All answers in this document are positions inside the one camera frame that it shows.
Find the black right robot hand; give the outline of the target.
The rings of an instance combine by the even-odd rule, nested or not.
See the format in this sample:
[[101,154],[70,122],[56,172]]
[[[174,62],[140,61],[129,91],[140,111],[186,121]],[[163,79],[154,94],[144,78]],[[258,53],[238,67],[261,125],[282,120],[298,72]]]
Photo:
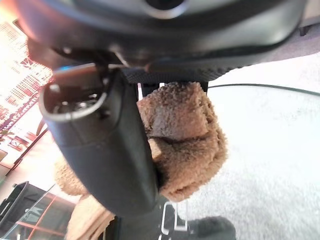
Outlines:
[[17,0],[30,57],[53,70],[40,112],[89,192],[121,217],[150,212],[158,176],[137,84],[209,82],[299,26],[304,0]]

